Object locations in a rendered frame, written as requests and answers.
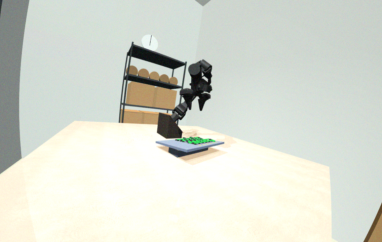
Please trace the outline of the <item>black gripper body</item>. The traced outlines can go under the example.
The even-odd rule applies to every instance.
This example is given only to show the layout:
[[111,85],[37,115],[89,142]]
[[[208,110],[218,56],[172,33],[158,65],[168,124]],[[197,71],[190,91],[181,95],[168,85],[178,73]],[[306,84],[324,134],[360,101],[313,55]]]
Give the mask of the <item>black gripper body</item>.
[[201,90],[195,91],[197,82],[200,82],[200,84],[202,83],[202,81],[200,80],[191,81],[191,83],[189,84],[191,86],[191,89],[189,88],[181,89],[179,92],[179,95],[195,95],[199,98],[211,98],[211,95],[208,93],[203,93]]

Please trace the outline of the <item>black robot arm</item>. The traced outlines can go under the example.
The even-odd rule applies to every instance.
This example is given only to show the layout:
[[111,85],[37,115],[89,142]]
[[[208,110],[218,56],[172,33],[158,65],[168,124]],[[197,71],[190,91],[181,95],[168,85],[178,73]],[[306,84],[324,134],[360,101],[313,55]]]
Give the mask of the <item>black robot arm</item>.
[[[199,91],[201,90],[202,92],[211,92],[212,90],[212,86],[211,86],[211,71],[212,71],[212,65],[209,64],[208,62],[206,62],[204,59],[201,61],[198,61],[197,63],[195,64],[191,64],[189,67],[188,67],[188,71],[189,71],[189,74],[191,76],[191,81],[193,80],[200,80],[202,81],[202,83],[200,84],[200,82],[197,82],[197,85],[196,85],[196,89],[195,91]],[[203,76],[202,76],[202,73],[204,74],[203,76],[205,76],[206,78],[208,78],[208,81],[205,81],[203,79]],[[182,120],[182,118],[186,115],[186,112],[187,112],[187,109],[188,109],[188,106],[187,106],[187,103],[186,101],[184,101],[183,103],[179,103],[179,105],[177,105],[174,110],[172,110],[172,119],[176,122],[178,119],[179,120]],[[179,116],[177,113],[181,116]]]

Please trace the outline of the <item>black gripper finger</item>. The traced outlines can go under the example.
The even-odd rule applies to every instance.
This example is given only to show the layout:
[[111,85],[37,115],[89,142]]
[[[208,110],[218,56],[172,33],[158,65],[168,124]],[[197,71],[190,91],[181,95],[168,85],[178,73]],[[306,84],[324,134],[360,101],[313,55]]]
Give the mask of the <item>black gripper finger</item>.
[[202,111],[203,106],[204,106],[204,104],[205,104],[205,102],[207,100],[208,100],[208,98],[198,98],[198,103],[199,103],[200,111]]
[[191,110],[193,95],[183,95],[182,97],[186,101],[189,110]]

